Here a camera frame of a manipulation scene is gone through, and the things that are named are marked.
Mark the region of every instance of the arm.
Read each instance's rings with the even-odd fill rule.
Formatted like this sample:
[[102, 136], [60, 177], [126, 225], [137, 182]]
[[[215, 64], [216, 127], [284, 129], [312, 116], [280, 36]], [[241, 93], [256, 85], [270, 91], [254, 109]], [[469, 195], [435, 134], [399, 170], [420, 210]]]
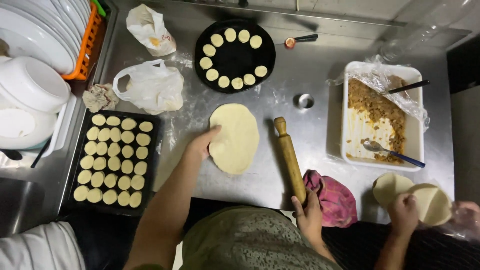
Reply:
[[302, 208], [302, 205], [296, 196], [292, 197], [292, 203], [297, 215], [297, 227], [318, 254], [335, 262], [335, 259], [322, 239], [323, 216], [322, 210], [320, 209], [320, 202], [317, 197], [319, 189], [320, 187], [317, 187], [312, 191], [307, 188], [307, 207], [305, 207], [305, 209]]
[[375, 270], [403, 269], [410, 237], [418, 225], [415, 201], [411, 194], [400, 194], [388, 208], [392, 231], [380, 252]]
[[142, 264], [172, 268], [200, 164], [209, 156], [207, 146], [220, 130], [221, 126], [217, 126], [187, 145], [180, 162], [150, 201], [138, 223], [125, 270]]

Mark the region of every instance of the pink cloth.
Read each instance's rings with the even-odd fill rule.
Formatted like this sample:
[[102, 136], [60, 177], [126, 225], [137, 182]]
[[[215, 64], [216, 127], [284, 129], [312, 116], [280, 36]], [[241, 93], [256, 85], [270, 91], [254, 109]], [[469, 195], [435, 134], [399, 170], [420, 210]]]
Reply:
[[307, 170], [303, 183], [312, 190], [320, 185], [317, 195], [323, 213], [322, 226], [347, 228], [358, 221], [355, 198], [339, 181]]

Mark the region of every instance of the spoon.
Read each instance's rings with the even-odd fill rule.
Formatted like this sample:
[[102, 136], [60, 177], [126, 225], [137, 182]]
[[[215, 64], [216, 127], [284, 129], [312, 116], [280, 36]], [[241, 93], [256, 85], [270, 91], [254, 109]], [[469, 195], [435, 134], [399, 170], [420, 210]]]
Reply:
[[17, 150], [9, 150], [9, 149], [0, 149], [0, 152], [5, 154], [11, 160], [22, 160], [22, 154], [20, 154]]
[[382, 95], [390, 94], [391, 95], [391, 94], [395, 94], [395, 93], [398, 93], [398, 92], [414, 89], [414, 88], [417, 88], [417, 87], [427, 86], [429, 84], [430, 84], [429, 80], [423, 80], [423, 81], [419, 81], [419, 82], [414, 83], [414, 84], [410, 84], [410, 85], [407, 85], [407, 86], [402, 86], [402, 87], [395, 88], [395, 89], [392, 89], [392, 90], [389, 90], [389, 91], [383, 91], [380, 94], [382, 94]]
[[409, 158], [407, 156], [404, 156], [402, 154], [399, 154], [397, 152], [394, 152], [394, 151], [390, 151], [390, 150], [387, 150], [385, 148], [383, 148], [379, 143], [375, 142], [375, 141], [364, 141], [363, 142], [363, 147], [365, 147], [365, 149], [367, 149], [368, 151], [372, 151], [372, 152], [380, 152], [380, 151], [385, 151], [385, 152], [388, 152], [390, 153], [392, 156], [396, 156], [400, 159], [403, 159], [407, 162], [410, 162], [412, 163], [413, 165], [416, 165], [416, 166], [419, 166], [420, 168], [425, 168], [425, 163], [423, 162], [420, 162], [418, 160], [414, 160], [413, 158]]

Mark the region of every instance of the hand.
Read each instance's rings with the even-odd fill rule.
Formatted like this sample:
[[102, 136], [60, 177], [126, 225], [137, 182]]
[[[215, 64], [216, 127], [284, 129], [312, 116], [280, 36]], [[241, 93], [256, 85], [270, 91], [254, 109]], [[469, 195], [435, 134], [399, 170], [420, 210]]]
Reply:
[[392, 231], [400, 236], [410, 236], [419, 223], [417, 198], [412, 194], [399, 194], [388, 207]]
[[187, 147], [185, 148], [185, 153], [200, 154], [202, 156], [202, 160], [205, 160], [206, 158], [208, 158], [208, 156], [210, 156], [207, 147], [212, 141], [213, 137], [215, 137], [215, 135], [217, 135], [220, 130], [222, 130], [222, 126], [216, 125], [209, 131], [196, 137], [187, 145]]
[[296, 196], [292, 197], [292, 203], [297, 215], [297, 227], [313, 247], [318, 247], [323, 245], [322, 210], [320, 209], [320, 202], [317, 196], [320, 187], [315, 188], [313, 191], [309, 188], [306, 189], [307, 207], [303, 209]]

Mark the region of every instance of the white plastic bag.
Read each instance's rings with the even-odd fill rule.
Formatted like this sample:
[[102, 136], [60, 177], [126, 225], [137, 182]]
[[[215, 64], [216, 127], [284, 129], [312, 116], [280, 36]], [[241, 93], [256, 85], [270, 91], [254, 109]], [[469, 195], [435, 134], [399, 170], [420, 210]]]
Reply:
[[[119, 79], [130, 75], [127, 91], [118, 89]], [[120, 71], [113, 79], [113, 91], [121, 99], [156, 115], [178, 110], [183, 105], [183, 76], [175, 67], [167, 67], [162, 59], [143, 62]]]
[[164, 56], [177, 50], [174, 38], [165, 28], [163, 14], [145, 4], [128, 12], [127, 29], [153, 56]]

